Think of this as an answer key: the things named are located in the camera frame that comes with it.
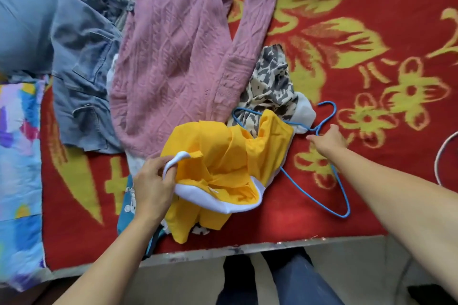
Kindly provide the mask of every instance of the denim shirt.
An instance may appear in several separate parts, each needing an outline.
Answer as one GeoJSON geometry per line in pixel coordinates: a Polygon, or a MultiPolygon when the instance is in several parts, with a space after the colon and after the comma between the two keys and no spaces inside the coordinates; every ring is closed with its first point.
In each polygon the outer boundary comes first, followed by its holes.
{"type": "Polygon", "coordinates": [[[109,110],[106,75],[133,0],[58,0],[51,26],[54,112],[64,145],[123,152],[109,110]]]}

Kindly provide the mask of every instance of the cable knit pattern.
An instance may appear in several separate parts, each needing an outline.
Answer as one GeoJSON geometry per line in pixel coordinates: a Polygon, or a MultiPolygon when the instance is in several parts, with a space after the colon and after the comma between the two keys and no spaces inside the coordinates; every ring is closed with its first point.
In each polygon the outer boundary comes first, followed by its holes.
{"type": "Polygon", "coordinates": [[[178,125],[226,122],[253,73],[275,4],[245,0],[232,41],[232,0],[135,0],[110,94],[124,147],[155,157],[178,125]]]}

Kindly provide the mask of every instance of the red blanket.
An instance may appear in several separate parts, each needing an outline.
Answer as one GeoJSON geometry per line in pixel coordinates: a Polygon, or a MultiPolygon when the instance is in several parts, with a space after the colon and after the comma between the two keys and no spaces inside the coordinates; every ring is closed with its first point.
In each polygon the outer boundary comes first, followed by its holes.
{"type": "MultiPolygon", "coordinates": [[[[229,15],[238,26],[243,0],[229,15]]],[[[295,89],[314,105],[332,100],[350,148],[386,166],[434,181],[433,162],[458,126],[458,0],[278,0],[266,44],[285,50],[295,89]]],[[[42,105],[43,240],[51,269],[89,263],[116,238],[128,168],[123,155],[62,147],[52,89],[42,105]]],[[[331,111],[317,107],[317,121],[331,111]]],[[[458,190],[458,142],[442,156],[444,185],[458,190]]],[[[285,165],[315,198],[344,213],[327,161],[296,136],[285,165]]],[[[234,214],[221,231],[170,237],[157,252],[259,242],[384,233],[343,181],[352,214],[339,219],[282,174],[256,210],[234,214]]]]}

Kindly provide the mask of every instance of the leg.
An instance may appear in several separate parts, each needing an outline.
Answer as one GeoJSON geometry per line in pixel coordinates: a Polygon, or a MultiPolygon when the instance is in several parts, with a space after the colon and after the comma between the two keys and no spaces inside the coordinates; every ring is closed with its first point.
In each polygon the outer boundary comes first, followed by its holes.
{"type": "Polygon", "coordinates": [[[280,305],[344,305],[313,268],[302,247],[262,252],[277,286],[280,305]]]}
{"type": "Polygon", "coordinates": [[[258,305],[255,269],[246,255],[227,256],[224,261],[224,288],[216,305],[258,305]]]}

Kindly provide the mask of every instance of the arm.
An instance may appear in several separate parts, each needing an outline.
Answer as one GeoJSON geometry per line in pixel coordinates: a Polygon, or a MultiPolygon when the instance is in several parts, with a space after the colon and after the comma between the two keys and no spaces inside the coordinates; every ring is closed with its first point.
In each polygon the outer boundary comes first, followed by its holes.
{"type": "Polygon", "coordinates": [[[55,304],[112,305],[121,301],[149,240],[170,207],[176,168],[157,175],[171,157],[149,159],[134,178],[135,218],[55,304]]]}
{"type": "Polygon", "coordinates": [[[336,125],[322,137],[307,139],[335,164],[384,227],[458,299],[458,194],[348,150],[336,125]]]}

